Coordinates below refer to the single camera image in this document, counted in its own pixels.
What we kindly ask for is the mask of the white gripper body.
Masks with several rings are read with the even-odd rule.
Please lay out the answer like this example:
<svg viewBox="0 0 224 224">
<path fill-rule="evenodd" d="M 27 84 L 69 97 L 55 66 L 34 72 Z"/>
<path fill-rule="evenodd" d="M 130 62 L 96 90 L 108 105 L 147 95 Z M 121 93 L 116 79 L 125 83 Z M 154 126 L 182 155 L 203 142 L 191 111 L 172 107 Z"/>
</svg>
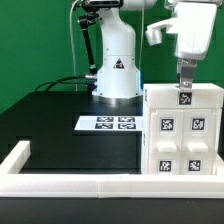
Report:
<svg viewBox="0 0 224 224">
<path fill-rule="evenodd" d="M 207 54 L 217 6 L 203 2 L 179 2 L 175 7 L 177 42 L 175 55 L 203 60 Z"/>
</svg>

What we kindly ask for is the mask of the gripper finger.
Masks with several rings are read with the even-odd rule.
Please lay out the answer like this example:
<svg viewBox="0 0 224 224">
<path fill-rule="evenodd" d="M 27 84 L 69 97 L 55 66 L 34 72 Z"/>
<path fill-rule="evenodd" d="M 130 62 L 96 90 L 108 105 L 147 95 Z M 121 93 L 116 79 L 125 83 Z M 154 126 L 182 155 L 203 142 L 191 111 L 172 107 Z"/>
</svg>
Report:
<svg viewBox="0 0 224 224">
<path fill-rule="evenodd" d="M 194 75 L 197 68 L 197 61 L 194 59 L 182 59 L 177 61 L 177 77 L 179 88 L 190 90 L 192 88 Z"/>
</svg>

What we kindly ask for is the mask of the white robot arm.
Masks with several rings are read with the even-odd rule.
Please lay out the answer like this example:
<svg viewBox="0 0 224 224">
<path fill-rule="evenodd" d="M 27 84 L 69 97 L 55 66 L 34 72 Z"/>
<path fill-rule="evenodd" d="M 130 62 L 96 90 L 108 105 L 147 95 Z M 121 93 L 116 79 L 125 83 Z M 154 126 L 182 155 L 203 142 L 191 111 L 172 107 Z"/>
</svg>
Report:
<svg viewBox="0 0 224 224">
<path fill-rule="evenodd" d="M 93 96 L 111 104 L 129 103 L 142 97 L 141 75 L 135 64 L 136 34 L 119 15 L 144 11 L 157 0 L 91 0 L 97 8 L 102 32 L 103 63 L 96 75 Z M 148 43 L 162 42 L 161 31 L 177 37 L 175 56 L 179 88 L 192 88 L 197 62 L 206 57 L 215 18 L 223 0 L 165 0 L 172 17 L 146 28 Z"/>
</svg>

